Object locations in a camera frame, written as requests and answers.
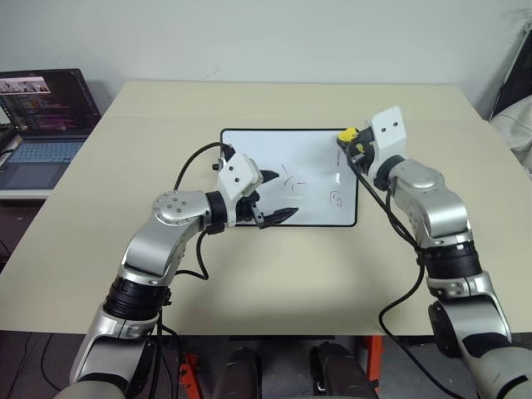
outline laptop screen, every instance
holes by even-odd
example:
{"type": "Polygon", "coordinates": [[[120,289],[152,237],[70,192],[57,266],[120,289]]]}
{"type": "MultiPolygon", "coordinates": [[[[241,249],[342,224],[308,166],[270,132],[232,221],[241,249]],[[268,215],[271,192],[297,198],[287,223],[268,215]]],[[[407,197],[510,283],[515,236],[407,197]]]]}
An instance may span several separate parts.
{"type": "Polygon", "coordinates": [[[22,136],[88,135],[101,118],[79,69],[0,72],[0,106],[22,136]]]}

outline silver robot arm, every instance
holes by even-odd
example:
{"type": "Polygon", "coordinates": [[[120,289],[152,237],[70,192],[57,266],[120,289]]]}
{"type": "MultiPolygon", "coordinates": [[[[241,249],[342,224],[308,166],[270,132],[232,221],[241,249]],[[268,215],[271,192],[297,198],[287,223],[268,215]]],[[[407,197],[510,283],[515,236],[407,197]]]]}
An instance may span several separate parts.
{"type": "Polygon", "coordinates": [[[482,270],[466,207],[437,170],[406,157],[399,108],[376,115],[368,128],[351,130],[338,144],[380,190],[390,190],[410,220],[417,262],[437,300],[429,317],[440,351],[459,357],[482,399],[532,397],[532,352],[511,346],[500,301],[482,270]]]}
{"type": "Polygon", "coordinates": [[[259,170],[248,156],[223,146],[227,161],[215,191],[168,191],[153,203],[151,215],[131,239],[109,294],[97,309],[76,355],[71,384],[61,399],[133,397],[149,374],[154,344],[149,337],[159,311],[170,299],[172,282],[189,239],[199,232],[217,234],[239,220],[254,219],[265,228],[297,209],[264,216],[257,208],[259,185],[278,177],[259,170]]]}

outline beige tabletop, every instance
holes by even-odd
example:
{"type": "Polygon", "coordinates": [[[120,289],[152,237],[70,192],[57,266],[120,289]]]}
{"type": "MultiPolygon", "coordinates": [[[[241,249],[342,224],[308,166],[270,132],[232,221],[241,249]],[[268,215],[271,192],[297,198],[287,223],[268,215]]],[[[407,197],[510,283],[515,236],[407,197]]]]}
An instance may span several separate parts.
{"type": "MultiPolygon", "coordinates": [[[[400,106],[412,158],[464,200],[482,265],[510,326],[532,281],[530,182],[455,86],[129,82],[0,275],[0,329],[84,333],[131,235],[197,148],[226,127],[364,126],[400,106]]],[[[212,190],[216,150],[184,190],[212,190]]],[[[179,276],[165,322],[188,334],[378,334],[377,313],[409,289],[411,248],[361,187],[353,228],[232,228],[205,238],[207,282],[179,276]]],[[[182,268],[197,269],[191,240],[182,268]]],[[[426,286],[390,312],[398,334],[431,333],[426,286]]]]}

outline black cable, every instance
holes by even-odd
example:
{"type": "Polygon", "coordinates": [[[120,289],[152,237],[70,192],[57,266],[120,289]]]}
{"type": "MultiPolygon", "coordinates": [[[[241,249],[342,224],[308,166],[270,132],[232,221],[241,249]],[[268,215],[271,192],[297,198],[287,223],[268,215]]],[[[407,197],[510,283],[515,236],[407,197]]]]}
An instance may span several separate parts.
{"type": "Polygon", "coordinates": [[[7,245],[0,239],[0,244],[3,246],[3,248],[6,250],[7,252],[7,256],[8,257],[11,257],[11,251],[7,248],[7,245]]]}
{"type": "Polygon", "coordinates": [[[162,325],[162,328],[163,328],[163,331],[166,331],[167,333],[169,333],[175,340],[175,345],[176,345],[175,360],[177,362],[177,375],[178,375],[177,389],[175,390],[175,399],[179,399],[179,394],[180,394],[180,375],[181,375],[181,340],[180,340],[179,334],[177,332],[175,332],[174,330],[172,330],[171,328],[166,327],[164,324],[162,325]]]}
{"type": "Polygon", "coordinates": [[[6,398],[9,398],[11,396],[12,390],[17,384],[17,379],[20,377],[20,374],[22,373],[22,369],[24,368],[24,365],[26,363],[26,357],[27,357],[27,345],[30,342],[30,338],[32,337],[32,332],[30,332],[27,335],[26,341],[24,343],[24,353],[22,355],[22,359],[20,363],[18,363],[17,372],[15,373],[15,377],[13,378],[13,381],[11,383],[11,386],[9,387],[9,391],[7,391],[6,398]]]}
{"type": "MultiPolygon", "coordinates": [[[[192,154],[190,156],[190,158],[185,162],[185,164],[183,165],[183,167],[181,168],[181,172],[179,174],[179,176],[177,177],[177,181],[175,182],[175,185],[174,185],[174,190],[178,190],[180,185],[181,185],[181,181],[183,180],[183,176],[185,175],[185,172],[187,171],[187,169],[189,168],[190,164],[192,163],[192,161],[201,153],[207,151],[208,149],[210,148],[214,148],[214,147],[220,147],[222,146],[222,143],[219,142],[219,141],[215,141],[213,143],[210,143],[208,145],[204,145],[203,147],[201,147],[199,150],[197,150],[194,154],[192,154]]],[[[196,278],[200,278],[202,280],[208,280],[209,279],[209,273],[207,272],[207,269],[205,268],[205,265],[203,263],[203,258],[201,256],[201,243],[203,242],[203,238],[204,236],[207,234],[206,231],[203,231],[199,237],[198,237],[198,241],[196,242],[196,257],[198,258],[198,264],[199,264],[199,268],[201,269],[201,272],[202,274],[199,274],[199,273],[196,273],[196,272],[193,272],[192,270],[186,270],[186,269],[183,269],[183,270],[178,270],[177,272],[175,272],[175,274],[188,274],[189,276],[194,276],[196,278]]]]}
{"type": "Polygon", "coordinates": [[[60,391],[61,389],[59,389],[57,387],[56,384],[54,384],[53,382],[51,382],[48,377],[47,377],[47,374],[44,372],[44,357],[46,356],[47,354],[47,350],[48,350],[48,345],[50,345],[50,341],[52,340],[52,336],[53,336],[53,333],[51,333],[49,336],[48,336],[48,339],[47,339],[47,344],[44,346],[44,349],[42,350],[42,356],[41,356],[41,374],[42,374],[42,377],[45,379],[45,381],[48,383],[48,385],[50,385],[50,387],[52,387],[53,389],[55,389],[56,391],[60,391]]]}
{"type": "MultiPolygon", "coordinates": [[[[366,178],[362,175],[362,172],[358,169],[358,166],[355,162],[352,161],[352,157],[350,154],[350,146],[346,149],[346,157],[347,157],[347,163],[349,164],[349,167],[352,169],[352,171],[357,176],[358,180],[366,187],[366,189],[369,191],[369,193],[372,195],[373,199],[381,206],[382,210],[386,213],[388,220],[390,224],[392,225],[393,229],[396,231],[396,233],[405,241],[407,241],[415,251],[419,250],[420,247],[417,245],[416,240],[411,236],[410,232],[407,230],[405,225],[401,223],[401,221],[392,213],[391,208],[391,199],[392,199],[392,191],[387,191],[386,196],[386,202],[383,203],[381,197],[378,196],[378,194],[375,192],[375,190],[370,186],[370,184],[367,182],[366,178]]],[[[445,386],[443,386],[432,374],[421,364],[419,360],[414,356],[414,354],[395,336],[392,334],[392,332],[386,327],[386,324],[384,323],[384,315],[391,309],[393,309],[395,306],[397,306],[400,303],[405,302],[409,297],[411,297],[415,291],[421,286],[421,283],[423,282],[423,277],[425,275],[425,266],[420,266],[419,274],[417,276],[417,280],[414,283],[414,285],[408,290],[407,293],[402,295],[399,299],[395,300],[394,302],[390,303],[386,307],[384,307],[381,312],[379,313],[378,319],[379,324],[382,328],[382,330],[386,333],[388,337],[392,339],[393,342],[395,342],[404,353],[408,355],[408,357],[416,364],[416,366],[427,376],[429,380],[434,383],[440,390],[442,390],[445,394],[449,395],[450,397],[454,397],[456,399],[465,399],[463,396],[449,390],[445,386]]]]}
{"type": "Polygon", "coordinates": [[[425,366],[423,366],[421,364],[421,362],[419,360],[417,360],[416,356],[414,356],[414,354],[410,351],[410,349],[408,349],[405,344],[403,344],[399,338],[397,338],[395,335],[392,334],[392,332],[390,330],[388,330],[388,328],[386,327],[386,324],[384,324],[384,315],[391,309],[393,309],[395,306],[397,306],[399,303],[403,303],[404,301],[406,301],[410,296],[412,296],[412,294],[421,286],[421,283],[423,282],[423,277],[425,275],[425,266],[420,266],[419,268],[419,274],[417,276],[417,280],[416,282],[414,283],[414,285],[412,286],[412,288],[410,288],[410,290],[405,293],[402,297],[400,297],[399,299],[395,300],[394,302],[390,303],[389,305],[387,305],[383,310],[381,310],[381,312],[379,313],[379,324],[381,325],[381,328],[384,330],[384,332],[386,333],[386,335],[388,337],[390,337],[393,342],[395,342],[401,349],[404,353],[406,353],[408,355],[408,357],[416,364],[416,366],[427,376],[427,378],[429,380],[432,381],[432,383],[434,385],[436,385],[440,390],[442,390],[444,393],[446,393],[447,395],[449,395],[450,397],[454,397],[456,399],[465,399],[462,395],[459,395],[453,391],[451,391],[450,389],[448,389],[447,387],[445,387],[444,385],[442,385],[438,380],[436,380],[436,378],[434,376],[432,376],[431,372],[429,372],[425,366]]]}
{"type": "Polygon", "coordinates": [[[364,178],[362,175],[361,170],[358,168],[358,165],[353,162],[352,156],[351,156],[351,146],[348,145],[346,148],[346,158],[347,158],[347,164],[357,177],[357,179],[362,183],[362,185],[366,188],[366,190],[369,192],[369,194],[373,197],[373,199],[378,203],[378,205],[381,207],[381,209],[387,214],[388,219],[390,220],[390,223],[392,224],[392,227],[396,226],[399,229],[402,230],[403,234],[400,234],[402,238],[403,235],[407,237],[406,241],[414,247],[414,249],[417,249],[417,243],[416,240],[411,236],[408,229],[404,226],[403,223],[387,208],[386,204],[382,201],[381,197],[377,192],[372,188],[372,186],[369,184],[369,182],[364,178]]]}
{"type": "Polygon", "coordinates": [[[388,190],[386,194],[386,212],[387,212],[388,220],[390,224],[392,225],[393,229],[396,230],[396,233],[399,234],[399,236],[402,239],[407,241],[414,248],[414,250],[417,251],[418,249],[420,249],[419,245],[417,245],[417,242],[413,240],[413,238],[410,236],[410,233],[408,232],[408,230],[406,230],[406,227],[403,224],[401,225],[395,224],[393,219],[390,217],[390,215],[393,214],[392,206],[390,204],[391,199],[392,199],[392,191],[388,190]]]}
{"type": "Polygon", "coordinates": [[[170,380],[170,397],[174,397],[174,379],[172,378],[172,373],[170,372],[170,368],[168,367],[168,363],[166,362],[165,354],[161,354],[161,358],[163,360],[163,364],[165,365],[166,374],[168,374],[168,379],[170,380]]]}
{"type": "Polygon", "coordinates": [[[198,237],[198,241],[196,242],[196,257],[198,258],[198,264],[199,264],[199,268],[201,269],[202,274],[193,272],[192,270],[178,270],[175,272],[176,275],[177,274],[188,274],[196,278],[201,278],[202,280],[209,279],[209,272],[207,272],[207,268],[205,267],[205,264],[203,263],[203,258],[201,256],[201,243],[203,242],[203,238],[206,234],[207,234],[207,230],[202,231],[198,237]]]}
{"type": "Polygon", "coordinates": [[[219,141],[215,141],[214,143],[210,143],[208,145],[204,145],[203,147],[201,147],[199,150],[197,150],[194,154],[192,154],[190,156],[190,158],[185,162],[185,164],[183,165],[183,168],[181,168],[181,172],[180,172],[180,175],[177,177],[177,181],[175,182],[175,185],[174,185],[174,190],[177,190],[180,185],[181,185],[181,181],[183,180],[183,176],[185,175],[185,172],[186,170],[189,168],[190,164],[192,163],[192,161],[199,155],[201,154],[202,152],[205,152],[207,151],[209,148],[214,148],[214,147],[220,147],[222,146],[222,143],[220,143],[219,141]]]}
{"type": "Polygon", "coordinates": [[[159,383],[160,373],[160,358],[161,358],[161,337],[162,337],[163,311],[159,311],[159,318],[157,319],[157,336],[155,338],[155,364],[153,366],[153,375],[151,376],[150,393],[148,399],[155,399],[157,392],[157,385],[159,383]]]}

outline black cylinder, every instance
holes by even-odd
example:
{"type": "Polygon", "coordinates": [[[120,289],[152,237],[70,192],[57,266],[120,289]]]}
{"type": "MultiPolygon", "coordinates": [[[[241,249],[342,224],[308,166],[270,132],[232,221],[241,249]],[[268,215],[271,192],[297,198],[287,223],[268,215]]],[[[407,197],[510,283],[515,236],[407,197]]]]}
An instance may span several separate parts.
{"type": "Polygon", "coordinates": [[[169,297],[168,287],[151,287],[116,276],[103,308],[118,318],[149,320],[157,315],[169,297]]]}
{"type": "Polygon", "coordinates": [[[212,224],[223,224],[227,222],[227,210],[225,209],[224,197],[219,191],[212,191],[205,194],[209,201],[212,224]]]}
{"type": "Polygon", "coordinates": [[[431,278],[464,278],[482,272],[475,243],[421,249],[417,262],[426,266],[431,278]]]}

